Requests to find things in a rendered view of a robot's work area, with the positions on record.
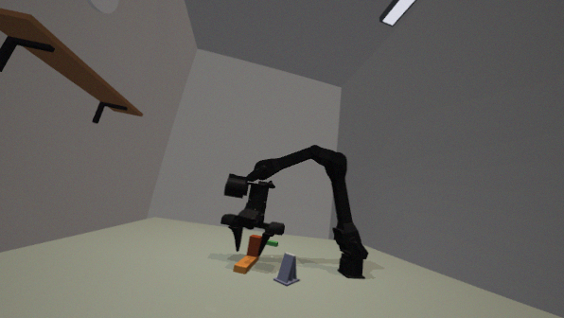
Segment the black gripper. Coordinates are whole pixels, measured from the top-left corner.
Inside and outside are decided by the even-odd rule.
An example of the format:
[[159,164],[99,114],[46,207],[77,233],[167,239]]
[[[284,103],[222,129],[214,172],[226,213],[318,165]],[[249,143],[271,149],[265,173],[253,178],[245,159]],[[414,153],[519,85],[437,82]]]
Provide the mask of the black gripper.
[[[252,200],[248,200],[248,203],[250,205],[250,209],[256,210],[257,208],[261,209],[261,213],[265,214],[265,209],[266,209],[266,203],[264,202],[258,202],[258,201],[252,201]],[[236,249],[237,252],[239,251],[239,247],[241,244],[241,239],[242,239],[242,226],[238,226],[237,223],[237,219],[238,219],[238,215],[235,214],[224,214],[221,218],[221,224],[226,224],[226,225],[230,225],[228,226],[230,229],[232,229],[233,233],[234,233],[234,237],[235,237],[235,243],[236,243]],[[259,246],[259,250],[258,250],[258,254],[257,256],[260,256],[261,252],[263,251],[268,239],[274,235],[282,235],[284,233],[285,230],[285,224],[284,223],[277,223],[277,222],[263,222],[261,226],[255,225],[254,227],[257,228],[262,228],[265,229],[265,232],[262,233],[262,239],[260,242],[260,246]]]

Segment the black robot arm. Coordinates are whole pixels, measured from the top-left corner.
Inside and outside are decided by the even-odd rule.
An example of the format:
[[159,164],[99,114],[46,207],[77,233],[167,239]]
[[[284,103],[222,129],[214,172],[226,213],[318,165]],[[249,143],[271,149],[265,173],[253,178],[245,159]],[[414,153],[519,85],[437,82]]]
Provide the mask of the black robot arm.
[[[275,188],[272,181],[258,184],[248,183],[256,180],[266,180],[281,169],[288,168],[308,159],[313,159],[326,169],[326,174],[331,180],[335,210],[337,215],[337,226],[332,228],[334,240],[340,246],[342,258],[339,263],[339,272],[347,278],[365,279],[362,276],[362,262],[367,258],[368,252],[361,244],[361,238],[357,227],[352,221],[347,191],[345,186],[346,156],[341,152],[321,148],[312,145],[309,148],[299,150],[289,155],[258,161],[254,170],[247,177],[229,174],[224,188],[224,196],[241,198],[247,196],[248,186],[251,185],[248,200],[267,202],[269,188]],[[255,225],[261,226],[264,222],[264,214],[261,209],[250,209],[246,204],[244,210],[238,214],[238,226],[253,229]]]

